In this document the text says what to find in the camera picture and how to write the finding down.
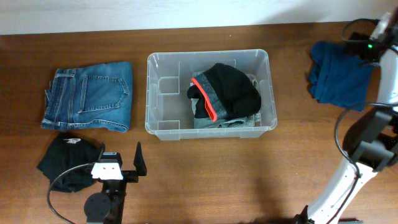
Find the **blue denim jeans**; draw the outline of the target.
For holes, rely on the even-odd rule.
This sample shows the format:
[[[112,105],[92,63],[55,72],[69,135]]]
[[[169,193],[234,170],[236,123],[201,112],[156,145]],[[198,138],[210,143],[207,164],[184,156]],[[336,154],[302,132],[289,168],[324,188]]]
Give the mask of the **blue denim jeans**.
[[[132,65],[112,62],[57,69],[45,90],[44,129],[106,128],[125,133],[131,124]]]

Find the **black garment with red band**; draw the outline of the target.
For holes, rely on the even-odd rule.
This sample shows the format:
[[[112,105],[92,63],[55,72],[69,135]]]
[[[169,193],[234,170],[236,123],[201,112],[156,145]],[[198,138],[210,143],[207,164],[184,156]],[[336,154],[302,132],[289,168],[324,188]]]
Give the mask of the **black garment with red band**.
[[[252,116],[261,109],[261,96],[249,77],[230,65],[216,63],[194,74],[191,83],[187,97],[197,100],[195,118],[215,122]]]

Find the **dark blue shirt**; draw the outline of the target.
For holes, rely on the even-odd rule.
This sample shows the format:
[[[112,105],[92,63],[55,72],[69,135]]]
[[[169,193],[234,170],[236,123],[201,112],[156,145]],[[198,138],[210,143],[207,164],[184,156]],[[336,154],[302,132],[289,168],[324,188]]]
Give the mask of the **dark blue shirt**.
[[[344,47],[319,41],[310,51],[313,67],[308,75],[308,92],[319,103],[342,108],[364,109],[373,66],[359,57],[343,53]]]

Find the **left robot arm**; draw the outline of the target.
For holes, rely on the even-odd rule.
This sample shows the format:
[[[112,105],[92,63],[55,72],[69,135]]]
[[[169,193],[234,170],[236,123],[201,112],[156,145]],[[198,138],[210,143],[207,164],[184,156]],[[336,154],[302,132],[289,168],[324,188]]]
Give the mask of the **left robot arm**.
[[[134,155],[134,170],[122,170],[121,154],[106,152],[101,145],[101,154],[91,170],[93,180],[102,183],[102,190],[88,197],[84,213],[88,224],[121,224],[127,184],[137,183],[147,175],[141,144],[137,143]]]

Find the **light wash jeans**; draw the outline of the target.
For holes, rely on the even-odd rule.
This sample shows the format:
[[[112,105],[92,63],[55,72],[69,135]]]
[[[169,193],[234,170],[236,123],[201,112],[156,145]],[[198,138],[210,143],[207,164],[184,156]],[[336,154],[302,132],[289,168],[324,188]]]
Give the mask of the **light wash jeans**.
[[[259,91],[259,84],[253,74],[246,74],[246,76],[250,79],[251,83],[255,87],[257,91]],[[192,111],[195,115],[196,112],[196,104],[198,103],[198,99],[192,98]],[[258,111],[256,114],[243,117],[243,118],[235,118],[235,119],[221,119],[213,122],[210,118],[194,118],[193,127],[195,129],[212,129],[212,128],[250,128],[254,127],[254,125],[258,122],[261,122],[261,113]]]

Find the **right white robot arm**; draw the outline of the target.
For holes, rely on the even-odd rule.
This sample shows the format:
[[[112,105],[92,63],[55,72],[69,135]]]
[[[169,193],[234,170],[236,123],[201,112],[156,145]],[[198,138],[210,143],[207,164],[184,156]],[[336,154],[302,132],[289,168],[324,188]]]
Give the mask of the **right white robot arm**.
[[[326,189],[293,223],[338,223],[361,188],[385,167],[397,163],[397,137],[382,133],[397,130],[397,32],[374,32],[366,43],[383,49],[379,56],[381,80],[371,110],[350,127],[343,142],[336,141],[343,159]]]

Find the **black shirt with white logo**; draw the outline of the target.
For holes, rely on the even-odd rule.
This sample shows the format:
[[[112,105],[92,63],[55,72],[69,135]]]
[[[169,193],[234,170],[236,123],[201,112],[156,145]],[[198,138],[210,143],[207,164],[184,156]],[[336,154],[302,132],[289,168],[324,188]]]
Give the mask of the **black shirt with white logo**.
[[[70,133],[59,133],[50,143],[37,168],[53,183],[52,190],[78,192],[94,184],[90,172],[79,168],[61,179],[57,177],[73,167],[96,162],[99,156],[100,150],[93,143]]]

